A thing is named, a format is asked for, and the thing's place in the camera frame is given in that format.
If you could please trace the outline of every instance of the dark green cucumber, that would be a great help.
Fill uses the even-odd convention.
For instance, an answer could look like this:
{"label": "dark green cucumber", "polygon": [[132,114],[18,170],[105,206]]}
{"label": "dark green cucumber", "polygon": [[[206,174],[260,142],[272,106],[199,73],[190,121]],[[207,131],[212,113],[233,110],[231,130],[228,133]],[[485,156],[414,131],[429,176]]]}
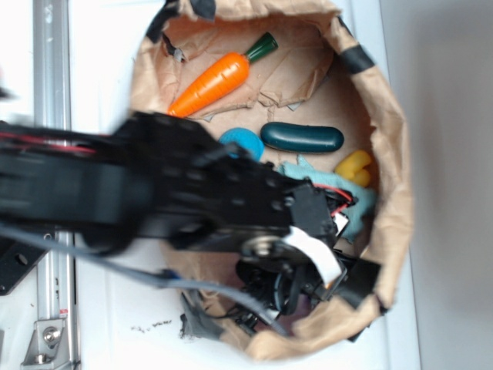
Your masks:
{"label": "dark green cucumber", "polygon": [[326,153],[338,150],[344,136],[335,127],[301,126],[269,122],[260,131],[262,141],[275,149],[298,153]]}

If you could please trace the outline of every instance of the brown paper bag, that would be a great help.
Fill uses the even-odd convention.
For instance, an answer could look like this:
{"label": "brown paper bag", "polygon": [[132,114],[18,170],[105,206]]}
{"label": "brown paper bag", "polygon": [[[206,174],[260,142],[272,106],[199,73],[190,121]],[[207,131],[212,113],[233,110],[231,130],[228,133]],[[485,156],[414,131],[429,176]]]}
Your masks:
{"label": "brown paper bag", "polygon": [[[192,119],[215,137],[234,126],[259,132],[269,121],[335,126],[343,147],[306,155],[330,172],[346,155],[374,155],[372,187],[379,193],[368,237],[354,253],[381,266],[374,290],[354,308],[341,296],[321,302],[293,323],[284,338],[271,330],[248,336],[231,320],[220,339],[255,359],[305,355],[352,337],[393,304],[412,232],[409,149],[404,114],[378,67],[321,0],[168,0],[149,27],[134,68],[131,108],[165,113],[170,103],[213,61],[244,52],[265,31],[279,49],[252,66],[244,86],[197,112]],[[292,104],[301,103],[297,109]],[[295,153],[267,148],[262,161],[296,160]],[[177,252],[163,246],[171,268],[188,277],[240,286],[236,256]],[[204,292],[208,312],[220,314],[220,297]]]}

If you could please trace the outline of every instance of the orange carrot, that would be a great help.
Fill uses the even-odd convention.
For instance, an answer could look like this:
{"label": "orange carrot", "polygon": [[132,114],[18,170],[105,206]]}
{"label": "orange carrot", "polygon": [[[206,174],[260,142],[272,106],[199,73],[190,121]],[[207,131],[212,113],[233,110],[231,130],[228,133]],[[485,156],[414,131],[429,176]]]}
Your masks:
{"label": "orange carrot", "polygon": [[168,114],[186,117],[240,87],[248,78],[250,63],[277,49],[276,40],[266,33],[244,55],[229,52],[211,65],[168,108]]}

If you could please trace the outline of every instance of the teal fabric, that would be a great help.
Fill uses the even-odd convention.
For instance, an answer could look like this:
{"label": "teal fabric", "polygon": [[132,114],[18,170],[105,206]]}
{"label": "teal fabric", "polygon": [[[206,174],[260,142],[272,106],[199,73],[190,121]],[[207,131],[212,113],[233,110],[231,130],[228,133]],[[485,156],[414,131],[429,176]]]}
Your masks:
{"label": "teal fabric", "polygon": [[298,164],[283,162],[277,169],[279,173],[294,179],[304,179],[309,177],[313,183],[322,183],[343,190],[350,191],[358,202],[352,207],[344,210],[344,214],[349,218],[349,224],[343,231],[342,236],[351,243],[363,229],[362,217],[374,212],[377,202],[377,193],[373,189],[365,189],[359,185],[340,177],[336,173],[328,173],[315,170],[303,156],[298,156]]}

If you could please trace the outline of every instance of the gray cable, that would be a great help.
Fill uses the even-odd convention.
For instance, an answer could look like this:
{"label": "gray cable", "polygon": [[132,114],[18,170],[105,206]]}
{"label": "gray cable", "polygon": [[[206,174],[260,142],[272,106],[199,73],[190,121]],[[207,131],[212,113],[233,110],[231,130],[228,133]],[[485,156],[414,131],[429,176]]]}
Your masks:
{"label": "gray cable", "polygon": [[136,281],[140,281],[143,284],[153,285],[158,288],[178,288],[186,290],[202,289],[204,291],[215,291],[252,311],[262,321],[270,325],[272,329],[278,334],[282,336],[288,336],[286,329],[279,322],[273,320],[269,316],[265,308],[263,308],[263,305],[257,299],[249,296],[246,293],[243,293],[242,291],[238,291],[235,288],[208,281],[171,279],[168,277],[160,276],[159,274],[152,274],[146,271],[124,267],[119,264],[114,264],[111,261],[107,261],[106,259],[103,259],[96,254],[78,248],[68,248],[53,240],[45,240],[39,235],[32,234],[27,231],[18,229],[17,227],[1,223],[0,236],[14,239],[21,243],[26,243],[40,249],[67,253],[72,255],[73,257],[85,259],[111,271],[115,271],[118,274],[122,274]]}

